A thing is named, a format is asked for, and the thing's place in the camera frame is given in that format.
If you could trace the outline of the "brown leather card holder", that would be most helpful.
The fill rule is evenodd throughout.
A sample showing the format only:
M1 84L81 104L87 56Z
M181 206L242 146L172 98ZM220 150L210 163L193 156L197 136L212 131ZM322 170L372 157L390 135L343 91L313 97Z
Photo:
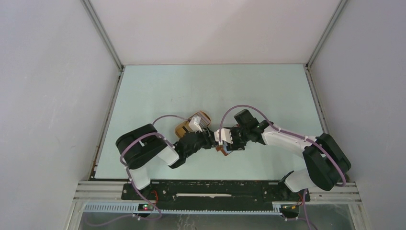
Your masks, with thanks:
M228 156L233 152L232 150L227 149L226 144L216 146L215 149L216 149L217 152L222 153L224 156Z

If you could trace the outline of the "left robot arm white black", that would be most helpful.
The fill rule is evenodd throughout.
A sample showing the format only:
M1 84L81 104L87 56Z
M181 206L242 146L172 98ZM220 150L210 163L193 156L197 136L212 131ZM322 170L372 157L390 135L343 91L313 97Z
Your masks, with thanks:
M201 149L215 148L218 142L213 131L203 128L201 131L185 133L172 144L152 124L147 124L121 135L115 145L120 153L120 163L134 183L133 194L143 200L151 195L148 162L158 157L175 169Z

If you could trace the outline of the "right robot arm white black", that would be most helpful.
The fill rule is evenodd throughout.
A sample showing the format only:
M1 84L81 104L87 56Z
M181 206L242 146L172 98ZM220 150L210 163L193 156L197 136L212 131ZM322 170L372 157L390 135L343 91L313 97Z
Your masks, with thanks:
M248 142L281 147L305 162L305 169L292 171L282 178L279 196L293 199L299 191L318 187L330 191L335 186L344 186L345 175L351 163L334 138L327 133L306 136L283 129L267 117L259 122L249 110L243 109L234 116L237 125L216 131L216 141L226 145L227 151L244 150Z

